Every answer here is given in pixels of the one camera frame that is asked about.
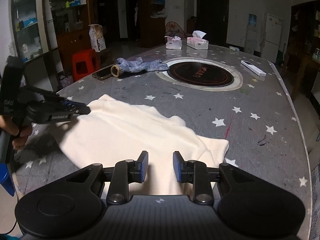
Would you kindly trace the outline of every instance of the doorway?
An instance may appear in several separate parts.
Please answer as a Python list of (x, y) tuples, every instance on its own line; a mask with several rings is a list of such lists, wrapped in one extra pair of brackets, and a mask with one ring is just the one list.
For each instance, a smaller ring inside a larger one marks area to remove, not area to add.
[(125, 0), (128, 39), (132, 41), (140, 39), (138, 12), (136, 14), (137, 4), (138, 0)]
[(118, 0), (97, 0), (98, 23), (106, 43), (120, 40)]
[(210, 44), (225, 46), (228, 32), (229, 0), (197, 0), (197, 30)]

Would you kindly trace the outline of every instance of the gray tabletop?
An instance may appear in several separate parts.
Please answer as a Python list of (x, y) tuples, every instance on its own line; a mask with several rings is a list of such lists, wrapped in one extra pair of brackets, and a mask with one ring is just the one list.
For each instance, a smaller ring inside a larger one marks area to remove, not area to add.
[[(259, 57), (213, 45), (206, 51), (187, 48), (185, 44), (182, 50), (161, 46), (139, 56), (143, 61), (196, 57), (222, 62), (241, 73), (243, 84), (236, 90), (212, 92), (168, 82), (156, 73), (104, 81), (89, 75), (63, 89), (60, 95), (87, 104), (108, 94), (129, 104), (154, 106), (166, 117), (178, 115), (198, 135), (227, 139), (225, 162), (286, 189), (303, 201), (306, 216), (298, 236), (308, 239), (311, 208), (308, 158), (299, 120), (275, 67)], [(241, 60), (252, 62), (267, 76), (257, 77)], [(77, 170), (46, 133), (46, 125), (34, 125), (33, 129), (30, 143), (16, 156), (13, 179), (20, 196)]]

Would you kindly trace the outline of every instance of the black cable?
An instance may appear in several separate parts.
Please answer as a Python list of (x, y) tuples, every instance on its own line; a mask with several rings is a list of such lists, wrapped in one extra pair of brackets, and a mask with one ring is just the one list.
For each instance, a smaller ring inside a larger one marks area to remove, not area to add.
[(17, 220), (16, 220), (16, 222), (14, 223), (13, 227), (11, 228), (11, 230), (10, 230), (9, 232), (7, 232), (7, 233), (3, 233), (2, 235), (8, 235), (8, 234), (10, 234), (10, 233), (14, 230), (14, 228), (16, 227), (16, 225), (17, 225)]

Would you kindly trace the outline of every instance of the remote control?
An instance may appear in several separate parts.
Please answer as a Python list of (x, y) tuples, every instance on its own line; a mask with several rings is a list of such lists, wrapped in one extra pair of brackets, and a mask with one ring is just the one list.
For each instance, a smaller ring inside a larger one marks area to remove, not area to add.
[(249, 68), (252, 72), (257, 74), (259, 77), (265, 77), (266, 73), (264, 73), (261, 69), (257, 68), (255, 65), (252, 65), (249, 61), (241, 60), (241, 63)]

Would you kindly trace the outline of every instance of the red plastic stool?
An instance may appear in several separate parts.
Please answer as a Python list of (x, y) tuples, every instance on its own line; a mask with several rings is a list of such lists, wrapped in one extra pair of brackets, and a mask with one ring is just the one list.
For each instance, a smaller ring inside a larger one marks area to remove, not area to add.
[(72, 55), (72, 77), (76, 82), (92, 74), (100, 68), (100, 63), (94, 49), (86, 49)]

